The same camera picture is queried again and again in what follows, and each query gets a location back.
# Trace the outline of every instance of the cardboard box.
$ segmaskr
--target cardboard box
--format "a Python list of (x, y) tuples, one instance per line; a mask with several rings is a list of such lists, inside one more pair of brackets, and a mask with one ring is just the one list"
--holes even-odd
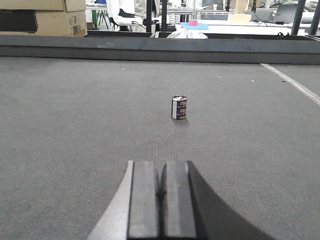
[(35, 11), (38, 29), (34, 33), (0, 31), (0, 35), (83, 37), (87, 35), (85, 11)]
[(78, 12), (86, 10), (86, 0), (0, 0), (3, 10), (50, 10)]
[(233, 23), (249, 23), (251, 21), (251, 15), (249, 14), (229, 14), (228, 21)]

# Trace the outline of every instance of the desk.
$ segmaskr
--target desk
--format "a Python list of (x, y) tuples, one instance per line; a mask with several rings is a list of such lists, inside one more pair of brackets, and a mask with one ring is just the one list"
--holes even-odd
[[(288, 28), (291, 29), (293, 27), (293, 23), (285, 23), (283, 25), (275, 24), (275, 23), (264, 23), (264, 22), (246, 22), (246, 23), (238, 23), (224, 20), (198, 20), (198, 23), (208, 24), (210, 26), (237, 26), (237, 27), (265, 27), (265, 28)], [(300, 24), (300, 30), (309, 32), (311, 24)]]
[[(180, 30), (182, 26), (180, 24), (175, 25), (175, 29)], [(236, 26), (236, 25), (209, 25), (208, 30), (188, 30), (190, 32), (198, 32), (203, 34), (254, 34), (254, 35), (277, 35), (278, 33), (291, 33), (291, 29), (288, 27), (260, 27), (260, 26)], [(306, 33), (304, 30), (298, 32), (298, 35), (304, 36)]]

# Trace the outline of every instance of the gray metal frame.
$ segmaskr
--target gray metal frame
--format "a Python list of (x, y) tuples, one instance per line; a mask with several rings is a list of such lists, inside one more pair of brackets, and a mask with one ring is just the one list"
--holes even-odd
[(317, 40), (0, 36), (0, 56), (320, 65)]

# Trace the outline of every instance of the white tape strip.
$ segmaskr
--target white tape strip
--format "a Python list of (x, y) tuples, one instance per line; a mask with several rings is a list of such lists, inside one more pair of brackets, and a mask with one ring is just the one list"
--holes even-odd
[(310, 91), (308, 88), (293, 80), (291, 77), (285, 75), (283, 72), (275, 69), (273, 66), (270, 66), (269, 64), (260, 63), (260, 65), (264, 66), (266, 69), (269, 69), (271, 72), (277, 74), (280, 78), (293, 85), (296, 89), (298, 89), (300, 92), (302, 92), (304, 95), (306, 95), (308, 98), (310, 98), (312, 101), (314, 101), (316, 104), (320, 106), (320, 97), (312, 91)]

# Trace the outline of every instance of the capacitor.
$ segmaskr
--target capacitor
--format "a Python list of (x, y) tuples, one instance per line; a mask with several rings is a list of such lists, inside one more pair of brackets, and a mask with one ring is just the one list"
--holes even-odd
[(187, 97), (175, 95), (172, 97), (171, 117), (175, 120), (185, 119), (187, 117)]

